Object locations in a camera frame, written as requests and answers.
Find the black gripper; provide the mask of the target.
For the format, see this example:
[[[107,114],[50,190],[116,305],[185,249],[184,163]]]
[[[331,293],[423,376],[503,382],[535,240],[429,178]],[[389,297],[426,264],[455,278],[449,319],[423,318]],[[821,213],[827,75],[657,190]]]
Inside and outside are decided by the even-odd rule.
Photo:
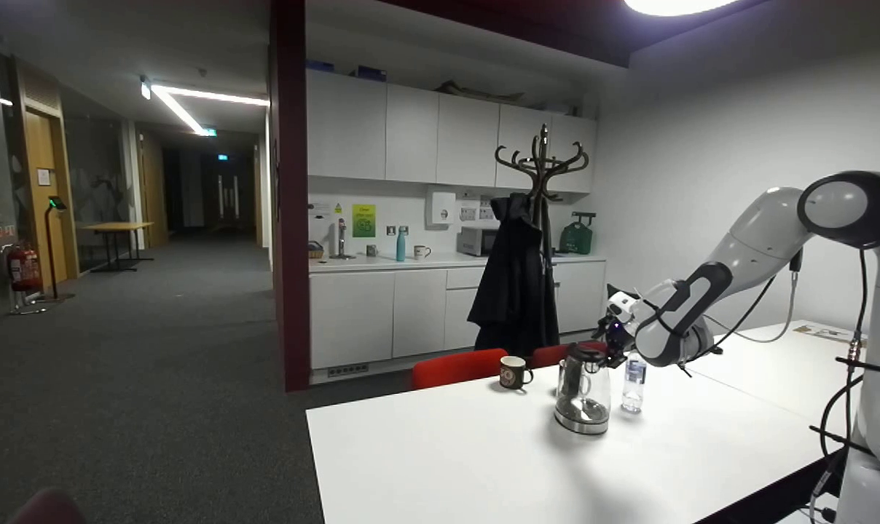
[[[636,337],[627,331],[627,325],[617,318],[602,318],[598,323],[598,339],[605,348],[602,364],[617,367],[627,360],[627,351],[636,345]]]

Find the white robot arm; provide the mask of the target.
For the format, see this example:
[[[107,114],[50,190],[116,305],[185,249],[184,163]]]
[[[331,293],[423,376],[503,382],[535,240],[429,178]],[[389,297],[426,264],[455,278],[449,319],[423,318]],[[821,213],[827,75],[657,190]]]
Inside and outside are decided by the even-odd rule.
[[[662,284],[657,300],[617,291],[599,319],[599,337],[614,351],[636,348],[653,367],[716,351],[704,312],[771,278],[813,235],[876,254],[869,348],[880,364],[880,172],[840,172],[803,190],[765,190],[691,275]]]

